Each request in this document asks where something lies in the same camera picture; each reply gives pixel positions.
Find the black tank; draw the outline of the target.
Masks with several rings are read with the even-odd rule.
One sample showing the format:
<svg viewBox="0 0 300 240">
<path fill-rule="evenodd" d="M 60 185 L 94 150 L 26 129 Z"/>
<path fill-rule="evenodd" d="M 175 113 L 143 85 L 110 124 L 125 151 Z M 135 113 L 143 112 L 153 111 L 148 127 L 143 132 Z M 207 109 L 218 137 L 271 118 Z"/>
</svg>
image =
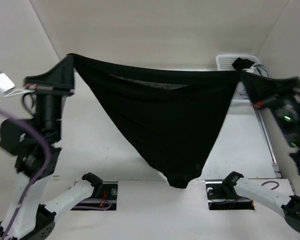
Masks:
<svg viewBox="0 0 300 240">
<path fill-rule="evenodd" d="M 185 189 L 202 174 L 239 82 L 233 71 L 173 71 L 73 54 L 73 66 L 150 167 Z"/>
<path fill-rule="evenodd" d="M 254 61 L 251 61 L 251 60 L 249 60 L 249 59 L 243 59 L 243 58 L 241 58 L 241 57 L 238 57 L 238 58 L 232 63 L 232 67 L 233 67 L 236 71 L 243 71 L 243 70 L 250 69 L 254 64 L 255 64 Z"/>
</svg>

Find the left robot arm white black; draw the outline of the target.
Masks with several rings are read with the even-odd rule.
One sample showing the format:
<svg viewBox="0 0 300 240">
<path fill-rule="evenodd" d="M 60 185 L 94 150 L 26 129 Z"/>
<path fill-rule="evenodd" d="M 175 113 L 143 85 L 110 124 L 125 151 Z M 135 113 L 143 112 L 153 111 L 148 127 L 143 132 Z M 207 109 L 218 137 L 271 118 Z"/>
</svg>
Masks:
<svg viewBox="0 0 300 240">
<path fill-rule="evenodd" d="M 14 195 L 0 222 L 2 240 L 44 240 L 56 221 L 85 199 L 102 195 L 103 181 L 93 173 L 57 198 L 42 204 L 43 191 L 55 172 L 61 148 L 62 115 L 65 99 L 74 94 L 74 56 L 67 55 L 46 73 L 28 76 L 23 87 L 0 72 L 3 98 L 32 96 L 35 111 L 20 119 L 0 109 L 0 148 L 16 157 Z"/>
</svg>

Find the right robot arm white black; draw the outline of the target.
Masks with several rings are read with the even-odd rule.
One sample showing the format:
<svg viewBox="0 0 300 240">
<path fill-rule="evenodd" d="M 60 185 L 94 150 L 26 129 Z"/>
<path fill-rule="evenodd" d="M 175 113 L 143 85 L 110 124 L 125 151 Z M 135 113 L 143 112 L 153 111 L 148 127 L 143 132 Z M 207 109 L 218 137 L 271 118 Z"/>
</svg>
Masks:
<svg viewBox="0 0 300 240">
<path fill-rule="evenodd" d="M 285 141 L 295 150 L 289 156 L 300 176 L 300 78 L 275 79 L 248 70 L 239 75 L 253 107 L 270 111 Z M 272 210 L 300 234 L 300 195 L 262 186 L 236 171 L 222 181 L 221 190 L 228 198 L 246 198 Z"/>
</svg>

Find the grey tank top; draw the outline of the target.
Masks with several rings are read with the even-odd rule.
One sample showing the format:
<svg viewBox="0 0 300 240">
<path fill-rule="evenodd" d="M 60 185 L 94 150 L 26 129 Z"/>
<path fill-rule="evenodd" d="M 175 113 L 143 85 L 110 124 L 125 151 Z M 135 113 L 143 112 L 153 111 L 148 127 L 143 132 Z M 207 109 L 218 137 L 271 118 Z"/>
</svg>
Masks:
<svg viewBox="0 0 300 240">
<path fill-rule="evenodd" d="M 249 71 L 255 75 L 270 78 L 271 74 L 269 70 L 262 64 L 254 64 L 250 67 Z"/>
</svg>

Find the white plastic laundry basket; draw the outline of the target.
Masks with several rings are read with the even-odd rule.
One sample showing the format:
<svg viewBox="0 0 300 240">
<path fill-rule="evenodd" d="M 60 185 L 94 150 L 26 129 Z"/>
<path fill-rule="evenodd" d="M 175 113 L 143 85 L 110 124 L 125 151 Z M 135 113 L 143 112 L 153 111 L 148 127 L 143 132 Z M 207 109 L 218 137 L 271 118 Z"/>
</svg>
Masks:
<svg viewBox="0 0 300 240">
<path fill-rule="evenodd" d="M 243 53 L 230 53 L 230 54 L 219 54 L 216 56 L 216 65 L 219 71 L 235 71 L 233 68 L 233 62 L 238 59 L 247 59 L 255 64 L 261 64 L 261 61 L 254 55 L 243 54 Z M 233 104 L 250 104 L 247 92 L 242 82 L 237 84 L 236 90 L 232 97 Z"/>
</svg>

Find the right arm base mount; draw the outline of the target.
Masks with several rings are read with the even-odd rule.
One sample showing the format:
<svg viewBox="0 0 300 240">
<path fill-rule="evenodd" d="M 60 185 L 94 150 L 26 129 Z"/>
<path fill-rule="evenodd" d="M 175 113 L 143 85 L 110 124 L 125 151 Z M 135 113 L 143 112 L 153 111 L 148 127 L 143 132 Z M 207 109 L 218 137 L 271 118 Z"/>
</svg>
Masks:
<svg viewBox="0 0 300 240">
<path fill-rule="evenodd" d="M 254 202 L 246 197 L 234 193 L 226 193 L 221 181 L 205 182 L 208 208 L 211 211 L 254 211 Z"/>
</svg>

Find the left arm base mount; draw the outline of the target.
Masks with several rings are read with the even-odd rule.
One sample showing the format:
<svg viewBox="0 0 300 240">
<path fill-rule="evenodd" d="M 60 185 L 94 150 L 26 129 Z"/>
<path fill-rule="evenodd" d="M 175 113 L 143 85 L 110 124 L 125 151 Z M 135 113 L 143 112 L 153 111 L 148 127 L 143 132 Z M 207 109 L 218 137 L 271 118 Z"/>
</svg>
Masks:
<svg viewBox="0 0 300 240">
<path fill-rule="evenodd" d="M 98 195 L 82 200 L 72 211 L 116 211 L 118 198 L 117 181 L 104 182 Z"/>
</svg>

